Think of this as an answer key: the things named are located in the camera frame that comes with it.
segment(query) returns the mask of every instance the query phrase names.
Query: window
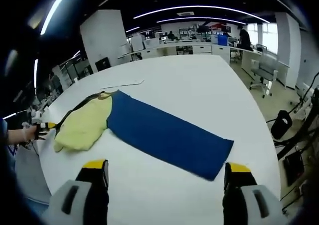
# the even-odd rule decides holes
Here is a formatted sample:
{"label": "window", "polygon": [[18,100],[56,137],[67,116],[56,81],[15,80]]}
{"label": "window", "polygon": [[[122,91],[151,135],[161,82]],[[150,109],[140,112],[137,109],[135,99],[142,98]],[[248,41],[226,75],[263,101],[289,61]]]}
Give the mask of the window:
{"label": "window", "polygon": [[276,23],[263,24],[263,45],[275,54],[278,52],[278,31]]}
{"label": "window", "polygon": [[250,42],[252,44],[258,43],[258,29],[257,29],[257,23],[254,24],[248,24],[247,25],[247,32],[250,37]]}

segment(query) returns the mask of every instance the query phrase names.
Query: blue cloth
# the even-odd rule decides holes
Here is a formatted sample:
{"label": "blue cloth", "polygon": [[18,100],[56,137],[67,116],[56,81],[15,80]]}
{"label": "blue cloth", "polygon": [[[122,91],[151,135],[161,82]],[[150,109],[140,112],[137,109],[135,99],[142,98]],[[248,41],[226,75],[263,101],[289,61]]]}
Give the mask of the blue cloth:
{"label": "blue cloth", "polygon": [[6,135],[8,124],[7,124],[6,120],[4,120],[3,118],[0,118],[0,123],[2,123],[2,134],[4,136],[4,135]]}
{"label": "blue cloth", "polygon": [[49,204],[44,204],[38,201],[24,198],[28,207],[38,216],[42,216],[43,212],[49,208]]}
{"label": "blue cloth", "polygon": [[112,95],[107,126],[131,146],[210,181],[234,143],[121,91]]}

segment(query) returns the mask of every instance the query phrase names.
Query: white table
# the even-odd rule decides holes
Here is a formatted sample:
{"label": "white table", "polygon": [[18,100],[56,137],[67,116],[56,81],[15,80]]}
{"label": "white table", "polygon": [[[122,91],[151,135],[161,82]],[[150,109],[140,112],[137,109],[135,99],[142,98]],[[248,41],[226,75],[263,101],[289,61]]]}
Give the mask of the white table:
{"label": "white table", "polygon": [[[157,55],[156,57],[160,57],[160,56],[166,56],[166,55],[176,55],[176,48],[177,46],[212,46],[212,44],[210,42],[200,42],[198,40],[187,40],[187,41],[170,41],[168,43],[163,43],[160,44],[157,47],[154,48],[147,48],[147,49],[142,49],[142,50],[138,50],[138,51],[134,51],[134,52],[130,52],[124,55],[121,55],[118,57],[118,59],[123,58],[125,56],[131,56],[133,54],[137,54],[137,53],[145,53],[145,52],[149,52],[149,51],[157,51]],[[169,48],[174,48],[173,50],[173,54],[171,53],[167,53],[167,51],[165,51],[165,49],[169,49]]]}
{"label": "white table", "polygon": [[[57,123],[106,83],[127,79],[144,79],[140,85],[120,88],[133,98],[234,140],[227,161],[248,166],[257,183],[280,197],[278,161],[265,119],[248,89],[220,56],[167,56],[103,70],[68,88],[43,119]],[[110,225],[223,224],[225,167],[209,182],[133,148],[109,130],[87,152],[56,153],[52,135],[38,144],[52,193],[75,179],[86,162],[109,160]]]}

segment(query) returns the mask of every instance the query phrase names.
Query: ceiling light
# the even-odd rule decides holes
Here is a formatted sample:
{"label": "ceiling light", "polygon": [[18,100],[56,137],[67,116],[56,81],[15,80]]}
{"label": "ceiling light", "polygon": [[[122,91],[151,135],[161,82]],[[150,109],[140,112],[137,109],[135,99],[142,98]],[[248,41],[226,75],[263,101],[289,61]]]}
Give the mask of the ceiling light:
{"label": "ceiling light", "polygon": [[43,24],[43,27],[42,27],[42,30],[41,30],[41,35],[43,35],[46,31],[46,29],[48,28],[48,25],[50,23],[50,20],[52,19],[52,16],[54,14],[54,12],[56,11],[56,9],[58,8],[59,4],[61,3],[62,0],[56,0],[54,3],[53,3],[53,6],[52,8],[50,9],[49,11],[49,14],[48,16],[46,17],[45,21],[44,21],[44,24]]}
{"label": "ceiling light", "polygon": [[38,59],[34,61],[34,74],[33,74],[33,82],[34,82],[34,88],[36,89],[36,72],[38,70]]}
{"label": "ceiling light", "polygon": [[12,116],[14,116],[14,115],[16,115],[16,113],[10,114],[10,115],[4,117],[3,119],[8,119],[8,118],[10,118],[10,117],[12,117]]}
{"label": "ceiling light", "polygon": [[140,28],[140,27],[138,26],[138,27],[135,27],[135,28],[133,28],[133,29],[129,29],[129,30],[126,31],[126,33],[127,33],[127,32],[130,32],[130,31],[132,31],[132,30],[138,29],[138,28]]}
{"label": "ceiling light", "polygon": [[76,57],[79,53],[80,51],[76,52],[72,58]]}
{"label": "ceiling light", "polygon": [[140,18],[142,16],[145,16],[145,15],[148,15],[148,14],[153,14],[153,13],[157,13],[157,12],[161,12],[161,11],[165,11],[165,10],[170,10],[170,9],[182,9],[182,8],[214,8],[214,9],[226,9],[226,10],[231,10],[231,11],[235,11],[235,12],[238,12],[238,13],[242,13],[242,14],[246,14],[246,15],[249,15],[249,16],[252,16],[252,17],[255,17],[257,19],[260,19],[266,23],[270,23],[269,21],[265,20],[265,19],[262,19],[254,14],[250,14],[250,13],[247,13],[247,12],[244,12],[244,11],[241,11],[241,10],[237,10],[237,9],[231,9],[231,8],[227,8],[227,7],[220,7],[220,6],[211,6],[211,5],[186,5],[186,6],[176,6],[176,7],[170,7],[170,8],[165,8],[165,9],[158,9],[158,10],[154,10],[154,11],[151,11],[151,12],[147,12],[145,14],[140,14],[136,17],[134,17],[133,19],[137,19],[137,18]]}
{"label": "ceiling light", "polygon": [[22,110],[22,111],[17,112],[17,113],[10,114],[10,115],[4,117],[3,119],[8,119],[8,118],[10,118],[10,117],[12,117],[12,116],[14,116],[14,115],[16,115],[16,114],[22,113],[22,112],[24,112],[24,111],[25,111],[25,110]]}
{"label": "ceiling light", "polygon": [[140,33],[146,33],[146,32],[149,32],[149,31],[152,31],[152,29],[144,30],[144,31],[141,31]]}
{"label": "ceiling light", "polygon": [[164,20],[157,21],[157,23],[171,21],[171,20],[178,20],[178,19],[216,19],[216,20],[225,20],[225,21],[235,22],[239,24],[246,24],[246,23],[239,22],[232,19],[222,19],[222,18],[214,18],[214,17],[183,17],[183,18],[174,18],[174,19],[164,19]]}

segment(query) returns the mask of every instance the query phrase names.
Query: white wall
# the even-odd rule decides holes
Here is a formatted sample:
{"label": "white wall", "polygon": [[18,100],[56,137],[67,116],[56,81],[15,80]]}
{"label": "white wall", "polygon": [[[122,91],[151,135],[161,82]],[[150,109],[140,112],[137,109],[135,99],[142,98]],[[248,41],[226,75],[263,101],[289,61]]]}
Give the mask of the white wall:
{"label": "white wall", "polygon": [[169,33],[170,31],[173,31],[173,34],[177,37],[179,37],[179,28],[189,28],[196,26],[197,24],[203,24],[204,22],[198,22],[198,21],[185,21],[185,22],[176,22],[176,23],[167,23],[161,25],[161,30],[163,32]]}
{"label": "white wall", "polygon": [[60,66],[57,65],[54,68],[52,68],[52,72],[59,78],[63,91],[66,90],[69,86],[66,82],[64,75],[62,74]]}
{"label": "white wall", "polygon": [[257,31],[258,31],[258,43],[263,44],[263,25],[262,24],[257,25]]}
{"label": "white wall", "polygon": [[299,24],[285,12],[276,13],[278,30],[278,57],[289,69],[286,85],[295,88],[300,68],[301,36]]}
{"label": "white wall", "polygon": [[286,83],[297,84],[301,57],[301,37],[298,22],[287,14],[290,33],[290,60]]}
{"label": "white wall", "polygon": [[287,14],[284,12],[276,13],[278,30],[278,52],[279,60],[289,64],[290,60],[290,34]]}
{"label": "white wall", "polygon": [[[169,33],[170,31],[173,31],[175,36],[179,36],[179,28],[189,28],[197,24],[201,25],[201,24],[204,24],[204,22],[203,21],[185,21],[185,22],[167,23],[167,24],[162,24],[161,29],[162,31],[167,31],[167,33]],[[214,24],[217,24],[217,22],[211,22],[207,24],[207,26],[212,26]],[[231,27],[231,32],[229,33],[229,35],[231,37],[239,38],[240,30],[237,29],[237,25],[229,24],[229,23],[227,23],[226,25]]]}
{"label": "white wall", "polygon": [[[301,34],[301,58],[300,70],[297,80],[299,89],[303,89],[303,83],[310,86],[316,73],[319,72],[319,48],[311,33],[300,31]],[[319,85],[319,76],[314,82],[313,88]]]}
{"label": "white wall", "polygon": [[128,62],[118,59],[119,47],[125,44],[126,35],[119,10],[98,10],[80,26],[82,40],[93,72],[95,62],[108,57],[110,65]]}

